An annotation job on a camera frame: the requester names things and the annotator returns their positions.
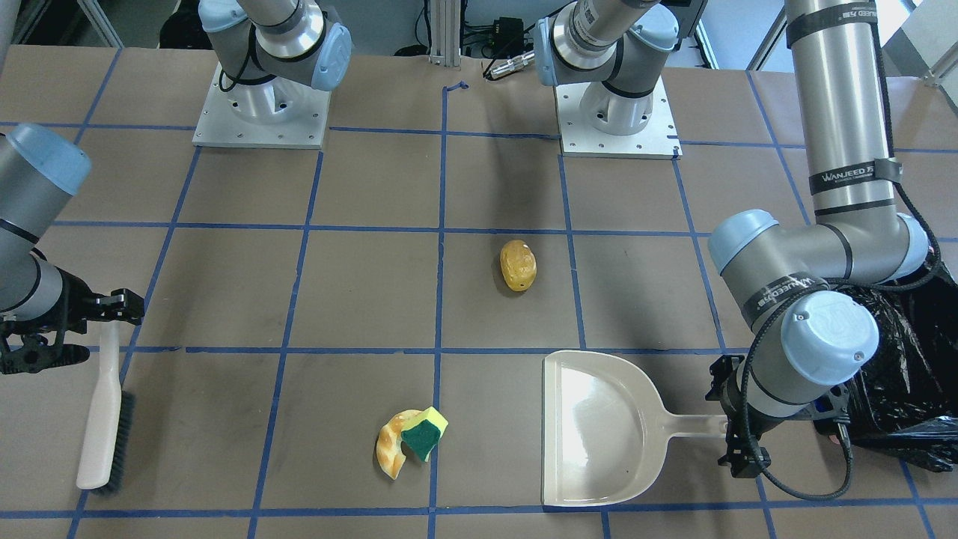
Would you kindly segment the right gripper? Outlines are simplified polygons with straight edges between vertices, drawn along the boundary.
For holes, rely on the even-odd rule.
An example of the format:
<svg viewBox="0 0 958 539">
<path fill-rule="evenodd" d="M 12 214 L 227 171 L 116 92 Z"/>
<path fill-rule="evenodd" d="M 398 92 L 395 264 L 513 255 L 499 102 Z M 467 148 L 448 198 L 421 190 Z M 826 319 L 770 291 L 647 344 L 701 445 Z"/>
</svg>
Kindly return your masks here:
<svg viewBox="0 0 958 539">
<path fill-rule="evenodd" d="M 85 334 L 89 321 L 141 325 L 146 302 L 133 290 L 116 289 L 103 296 L 73 274 L 59 270 L 58 275 L 61 292 L 37 317 L 3 315 L 2 374 L 38 373 L 86 361 L 88 348 L 68 344 L 65 338 L 69 332 Z"/>
</svg>

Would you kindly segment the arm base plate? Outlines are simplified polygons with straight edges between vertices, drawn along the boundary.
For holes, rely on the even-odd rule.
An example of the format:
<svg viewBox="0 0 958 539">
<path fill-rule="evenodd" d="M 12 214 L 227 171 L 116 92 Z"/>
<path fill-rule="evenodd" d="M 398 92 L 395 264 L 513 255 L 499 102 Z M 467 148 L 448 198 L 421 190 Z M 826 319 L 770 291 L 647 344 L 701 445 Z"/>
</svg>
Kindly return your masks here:
<svg viewBox="0 0 958 539">
<path fill-rule="evenodd" d="M 601 82 L 555 88 L 562 153 L 589 158 L 677 159 L 683 156 L 666 85 L 626 98 Z"/>
<path fill-rule="evenodd" d="M 229 149 L 320 150 L 324 144 L 332 93 L 287 79 L 261 85 L 232 82 L 216 65 L 192 143 Z"/>
</svg>

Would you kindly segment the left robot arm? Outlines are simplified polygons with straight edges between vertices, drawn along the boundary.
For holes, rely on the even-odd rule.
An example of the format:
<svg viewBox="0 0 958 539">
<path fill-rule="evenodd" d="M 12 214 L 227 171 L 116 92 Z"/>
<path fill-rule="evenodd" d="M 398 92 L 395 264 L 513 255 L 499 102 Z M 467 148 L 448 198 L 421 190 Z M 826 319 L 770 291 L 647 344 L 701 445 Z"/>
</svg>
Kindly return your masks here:
<svg viewBox="0 0 958 539">
<path fill-rule="evenodd" d="M 719 359 L 709 399 L 729 421 L 719 461 L 766 474 L 757 438 L 847 382 L 876 354 L 875 317 L 844 286 L 892 289 L 938 243 L 900 186 L 873 1 L 787 1 L 814 223 L 784 228 L 763 210 L 716 226 L 716 272 L 754 333 L 744 359 Z"/>
</svg>

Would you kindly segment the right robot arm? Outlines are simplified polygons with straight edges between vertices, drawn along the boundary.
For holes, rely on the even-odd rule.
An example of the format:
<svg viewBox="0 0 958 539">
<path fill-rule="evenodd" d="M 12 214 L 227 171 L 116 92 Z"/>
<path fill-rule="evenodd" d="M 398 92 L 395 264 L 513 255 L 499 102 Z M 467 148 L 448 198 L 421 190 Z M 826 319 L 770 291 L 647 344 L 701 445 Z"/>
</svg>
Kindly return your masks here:
<svg viewBox="0 0 958 539">
<path fill-rule="evenodd" d="M 261 119 L 248 99 L 273 94 L 274 114 L 290 114 L 297 88 L 331 91 L 344 79 L 352 35 L 332 7 L 316 1 L 199 1 L 196 13 L 220 64 L 218 89 L 242 118 Z M 52 265 L 37 243 L 78 194 L 91 160 L 75 144 L 23 123 L 2 136 L 2 373 L 38 373 L 81 364 L 85 346 L 68 333 L 87 324 L 138 326 L 144 298 L 132 290 L 101 294 Z"/>
</svg>

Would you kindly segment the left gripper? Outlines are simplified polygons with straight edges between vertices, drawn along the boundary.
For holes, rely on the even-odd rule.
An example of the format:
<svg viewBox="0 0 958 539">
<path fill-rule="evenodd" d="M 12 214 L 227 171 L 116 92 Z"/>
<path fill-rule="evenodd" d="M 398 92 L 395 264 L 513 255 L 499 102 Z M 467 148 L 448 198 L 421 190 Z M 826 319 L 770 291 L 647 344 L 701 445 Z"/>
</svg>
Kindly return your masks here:
<svg viewBox="0 0 958 539">
<path fill-rule="evenodd" d="M 762 447 L 756 456 L 745 435 L 745 428 L 751 426 L 751 416 L 743 412 L 743 399 L 736 378 L 736 369 L 744 361 L 744 355 L 722 355 L 712 362 L 709 367 L 712 381 L 705 399 L 720 403 L 728 420 L 724 436 L 725 453 L 716 463 L 728 468 L 733 478 L 753 480 L 762 475 L 763 468 L 769 466 L 771 460 Z"/>
</svg>

